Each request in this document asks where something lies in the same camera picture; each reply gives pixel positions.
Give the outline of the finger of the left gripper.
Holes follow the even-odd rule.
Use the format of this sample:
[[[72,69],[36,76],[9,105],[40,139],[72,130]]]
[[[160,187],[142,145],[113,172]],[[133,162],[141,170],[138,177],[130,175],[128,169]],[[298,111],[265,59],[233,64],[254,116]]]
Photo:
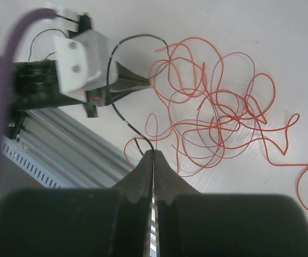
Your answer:
[[[138,74],[135,74],[134,72],[127,69],[125,66],[120,64],[119,62],[116,62],[117,68],[118,68],[118,77],[121,79],[127,79],[135,82],[143,83],[144,85],[149,84],[149,79],[144,78]]]
[[[131,93],[140,91],[140,90],[144,90],[144,89],[148,89],[150,88],[149,85],[144,85],[144,86],[134,86],[125,90],[111,90],[110,91],[110,96],[107,96],[107,103],[111,103],[111,102],[116,102],[126,96],[128,96]]]

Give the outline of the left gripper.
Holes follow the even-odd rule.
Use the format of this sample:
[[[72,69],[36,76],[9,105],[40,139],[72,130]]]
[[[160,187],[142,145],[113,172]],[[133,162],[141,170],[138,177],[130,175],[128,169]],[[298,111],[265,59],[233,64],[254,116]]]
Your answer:
[[[96,107],[106,103],[105,91],[99,88],[83,92],[82,95],[86,97],[85,100],[77,100],[60,93],[54,60],[16,64],[11,97],[13,111],[83,104],[87,108],[87,117],[96,117]]]

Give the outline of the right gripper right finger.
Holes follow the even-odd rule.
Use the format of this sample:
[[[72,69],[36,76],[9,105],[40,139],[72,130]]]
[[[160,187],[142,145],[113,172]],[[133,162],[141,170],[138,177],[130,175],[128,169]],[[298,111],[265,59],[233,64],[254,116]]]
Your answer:
[[[154,153],[158,256],[308,256],[308,223],[285,195],[202,194]]]

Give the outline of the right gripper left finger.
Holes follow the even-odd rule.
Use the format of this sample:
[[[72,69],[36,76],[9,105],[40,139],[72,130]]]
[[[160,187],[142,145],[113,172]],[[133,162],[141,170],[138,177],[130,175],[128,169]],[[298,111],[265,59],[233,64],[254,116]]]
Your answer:
[[[154,153],[111,188],[23,189],[0,201],[0,256],[149,256]]]

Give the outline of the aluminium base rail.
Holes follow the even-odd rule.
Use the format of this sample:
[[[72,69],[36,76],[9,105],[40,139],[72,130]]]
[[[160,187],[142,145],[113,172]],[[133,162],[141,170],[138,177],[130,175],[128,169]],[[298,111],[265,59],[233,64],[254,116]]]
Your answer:
[[[119,149],[59,109],[26,112],[13,141],[67,188],[112,187],[132,170]]]

